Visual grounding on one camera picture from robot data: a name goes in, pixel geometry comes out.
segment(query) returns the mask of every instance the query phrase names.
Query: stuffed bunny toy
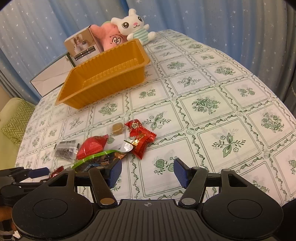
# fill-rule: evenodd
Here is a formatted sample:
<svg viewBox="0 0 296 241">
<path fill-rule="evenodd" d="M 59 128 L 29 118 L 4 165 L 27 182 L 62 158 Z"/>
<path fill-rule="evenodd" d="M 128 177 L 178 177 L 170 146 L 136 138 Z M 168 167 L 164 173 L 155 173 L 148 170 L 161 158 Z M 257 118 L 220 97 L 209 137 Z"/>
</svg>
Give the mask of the stuffed bunny toy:
<svg viewBox="0 0 296 241">
<path fill-rule="evenodd" d="M 147 32 L 149 24 L 144 25 L 143 19 L 136 14 L 136 10 L 133 8 L 128 11 L 128 16 L 123 19 L 112 18 L 111 23 L 117 25 L 122 35 L 127 35 L 128 41 L 139 39 L 140 43 L 145 45 L 156 37 L 155 32 Z"/>
<path fill-rule="evenodd" d="M 110 22 L 105 22 L 101 27 L 93 24 L 89 29 L 100 40 L 104 51 L 127 41 L 126 36 L 122 35 L 117 26 Z"/>
</svg>

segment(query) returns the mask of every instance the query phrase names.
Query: pink plush toy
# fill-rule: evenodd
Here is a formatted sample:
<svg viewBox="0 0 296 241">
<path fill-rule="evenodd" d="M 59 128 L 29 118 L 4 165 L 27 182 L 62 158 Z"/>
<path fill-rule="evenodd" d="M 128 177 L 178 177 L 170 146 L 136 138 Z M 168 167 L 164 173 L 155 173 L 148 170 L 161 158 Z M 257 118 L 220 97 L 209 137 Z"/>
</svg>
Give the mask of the pink plush toy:
<svg viewBox="0 0 296 241">
<path fill-rule="evenodd" d="M 118 27 L 110 22 L 104 23 L 101 27 L 93 24 L 90 30 L 99 39 L 104 51 L 127 41 L 126 36 L 119 32 Z"/>
</svg>

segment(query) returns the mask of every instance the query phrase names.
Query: orange plastic tray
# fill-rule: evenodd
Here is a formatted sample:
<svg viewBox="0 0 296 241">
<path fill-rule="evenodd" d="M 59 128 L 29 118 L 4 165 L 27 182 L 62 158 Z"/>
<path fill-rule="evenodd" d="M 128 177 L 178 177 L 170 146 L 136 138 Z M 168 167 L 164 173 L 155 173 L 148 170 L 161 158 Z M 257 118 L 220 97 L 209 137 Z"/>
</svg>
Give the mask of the orange plastic tray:
<svg viewBox="0 0 296 241">
<path fill-rule="evenodd" d="M 150 62 L 138 39 L 125 42 L 73 68 L 56 100 L 80 109 L 94 101 L 137 85 Z"/>
</svg>

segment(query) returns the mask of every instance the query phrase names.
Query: white envelope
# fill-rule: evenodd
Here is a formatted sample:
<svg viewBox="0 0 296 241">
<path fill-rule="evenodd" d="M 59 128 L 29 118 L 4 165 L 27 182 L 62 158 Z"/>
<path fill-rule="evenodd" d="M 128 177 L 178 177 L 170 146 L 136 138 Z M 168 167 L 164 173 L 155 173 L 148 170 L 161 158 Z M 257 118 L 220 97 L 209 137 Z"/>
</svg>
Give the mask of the white envelope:
<svg viewBox="0 0 296 241">
<path fill-rule="evenodd" d="M 30 82 L 43 97 L 64 83 L 72 68 L 73 66 L 70 60 L 65 55 L 47 67 Z"/>
</svg>

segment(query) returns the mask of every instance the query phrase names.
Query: striped green shirt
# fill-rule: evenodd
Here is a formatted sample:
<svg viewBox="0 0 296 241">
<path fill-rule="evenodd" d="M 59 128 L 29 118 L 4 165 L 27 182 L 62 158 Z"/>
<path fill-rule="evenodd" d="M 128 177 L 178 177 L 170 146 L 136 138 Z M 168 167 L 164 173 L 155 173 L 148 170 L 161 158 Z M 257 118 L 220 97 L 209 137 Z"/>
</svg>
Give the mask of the striped green shirt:
<svg viewBox="0 0 296 241">
<path fill-rule="evenodd" d="M 134 39 L 140 39 L 143 42 L 143 45 L 148 43 L 148 32 L 146 29 L 141 28 L 133 33 Z"/>
</svg>

